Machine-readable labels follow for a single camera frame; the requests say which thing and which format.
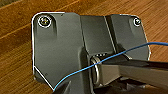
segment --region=screw head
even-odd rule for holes
[[[139,18],[135,18],[134,19],[134,25],[135,26],[140,26],[140,24],[141,24],[141,20]]]
[[[51,18],[46,15],[42,15],[38,19],[38,23],[41,27],[48,28],[51,25]]]

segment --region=blue wire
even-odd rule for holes
[[[66,78],[68,78],[68,77],[70,77],[70,76],[72,76],[72,75],[74,75],[74,74],[77,74],[77,73],[79,73],[79,72],[82,72],[82,71],[84,71],[84,70],[87,70],[87,69],[89,69],[89,68],[91,68],[91,67],[93,67],[93,66],[95,66],[95,65],[97,65],[97,64],[99,64],[99,63],[102,63],[102,62],[104,62],[104,61],[106,61],[106,60],[108,60],[108,59],[110,59],[110,58],[113,58],[113,57],[122,55],[122,54],[124,54],[124,53],[126,53],[126,52],[128,52],[128,51],[131,51],[131,50],[134,50],[134,49],[137,49],[137,48],[141,48],[141,47],[147,46],[147,45],[164,45],[164,46],[168,46],[168,43],[165,43],[165,42],[148,42],[148,43],[146,43],[146,44],[142,44],[142,45],[140,45],[140,46],[137,46],[137,47],[134,47],[134,48],[125,50],[125,51],[123,51],[123,52],[120,52],[120,53],[118,53],[118,54],[109,56],[109,57],[107,57],[107,58],[101,60],[101,61],[98,62],[98,63],[95,63],[95,64],[90,65],[90,66],[88,66],[88,67],[85,67],[85,68],[83,68],[83,69],[80,69],[80,70],[78,70],[78,71],[75,71],[75,72],[73,72],[73,73],[71,73],[71,74],[68,74],[67,76],[65,76],[63,79],[61,79],[61,80],[57,83],[57,85],[54,87],[53,91],[55,91],[55,89],[58,87],[58,85],[61,84]]]

